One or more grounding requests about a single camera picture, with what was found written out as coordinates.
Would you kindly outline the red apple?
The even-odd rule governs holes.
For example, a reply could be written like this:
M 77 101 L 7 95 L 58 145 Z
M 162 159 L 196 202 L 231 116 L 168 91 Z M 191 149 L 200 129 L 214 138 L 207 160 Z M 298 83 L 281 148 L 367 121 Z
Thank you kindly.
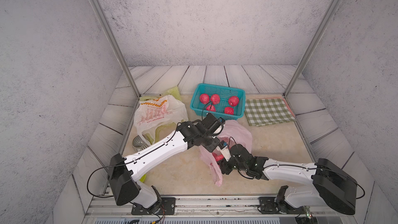
M 230 97 L 230 98 L 228 99 L 228 104 L 229 104 L 231 107 L 236 107 L 236 106 L 239 104 L 239 102 L 240 102 L 240 99 L 239 99 L 238 96 L 232 96 L 232 97 Z
M 203 93 L 200 95 L 200 102 L 204 105 L 208 104 L 210 102 L 210 96 L 206 93 Z
M 208 105 L 206 110 L 210 111 L 210 112 L 215 112 L 216 111 L 216 109 L 215 109 L 215 107 L 213 105 Z
M 227 115 L 234 115 L 234 109 L 232 107 L 226 107 L 224 113 Z
M 210 101 L 212 102 L 213 105 L 217 105 L 217 104 L 220 103 L 221 98 L 220 98 L 220 96 L 219 96 L 218 94 L 213 94 L 213 95 L 210 97 Z
M 218 155 L 218 154 L 216 154 L 214 152 L 212 152 L 211 154 L 212 154 L 212 156 L 213 156 L 213 158 L 215 159 L 216 162 L 219 162 L 219 161 L 224 159 L 223 155 Z

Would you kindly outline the pink strawberry plastic bag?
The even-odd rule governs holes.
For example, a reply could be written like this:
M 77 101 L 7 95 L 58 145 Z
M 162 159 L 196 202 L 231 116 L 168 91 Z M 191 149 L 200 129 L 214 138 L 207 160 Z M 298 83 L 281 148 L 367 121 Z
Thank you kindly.
M 235 144 L 242 145 L 248 151 L 252 151 L 252 133 L 236 120 L 227 120 L 224 129 L 217 138 L 225 141 L 228 148 L 231 149 Z M 213 152 L 207 151 L 203 146 L 200 149 L 200 159 L 208 166 L 214 184 L 221 187 L 223 183 L 222 172 L 217 165 L 216 156 L 223 155 L 219 150 Z

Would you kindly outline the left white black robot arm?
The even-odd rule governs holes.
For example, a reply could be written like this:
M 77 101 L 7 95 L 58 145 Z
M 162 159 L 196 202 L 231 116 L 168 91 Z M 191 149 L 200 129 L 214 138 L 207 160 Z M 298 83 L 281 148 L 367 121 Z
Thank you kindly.
M 138 204 L 146 209 L 158 208 L 162 198 L 154 186 L 140 181 L 142 176 L 170 157 L 199 146 L 209 152 L 223 148 L 217 138 L 226 121 L 209 113 L 203 120 L 179 123 L 166 138 L 135 154 L 114 155 L 108 166 L 107 180 L 116 205 Z

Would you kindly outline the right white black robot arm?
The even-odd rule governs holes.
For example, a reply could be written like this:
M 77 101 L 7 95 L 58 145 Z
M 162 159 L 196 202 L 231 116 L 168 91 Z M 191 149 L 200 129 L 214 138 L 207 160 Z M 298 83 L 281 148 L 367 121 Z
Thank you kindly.
M 244 146 L 233 145 L 227 157 L 216 159 L 221 173 L 244 172 L 246 178 L 284 180 L 300 187 L 282 186 L 274 202 L 283 212 L 303 206 L 328 206 L 345 215 L 356 213 L 357 181 L 328 159 L 316 163 L 281 162 L 253 156 Z

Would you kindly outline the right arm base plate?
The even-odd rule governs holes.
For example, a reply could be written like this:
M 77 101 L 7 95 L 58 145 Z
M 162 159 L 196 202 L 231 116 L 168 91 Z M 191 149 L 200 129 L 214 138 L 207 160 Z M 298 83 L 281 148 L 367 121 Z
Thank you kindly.
M 301 215 L 304 213 L 303 207 L 294 208 L 287 204 L 284 200 L 276 202 L 272 197 L 259 197 L 259 205 L 257 210 L 261 214 L 294 214 Z

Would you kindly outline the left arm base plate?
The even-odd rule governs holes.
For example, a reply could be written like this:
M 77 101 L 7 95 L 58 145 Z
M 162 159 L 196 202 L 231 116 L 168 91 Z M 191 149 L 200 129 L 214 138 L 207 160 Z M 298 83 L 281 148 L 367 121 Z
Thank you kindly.
M 176 207 L 176 198 L 161 197 L 161 201 L 157 201 L 152 207 L 144 208 L 142 205 L 134 203 L 132 207 L 132 215 L 174 215 Z

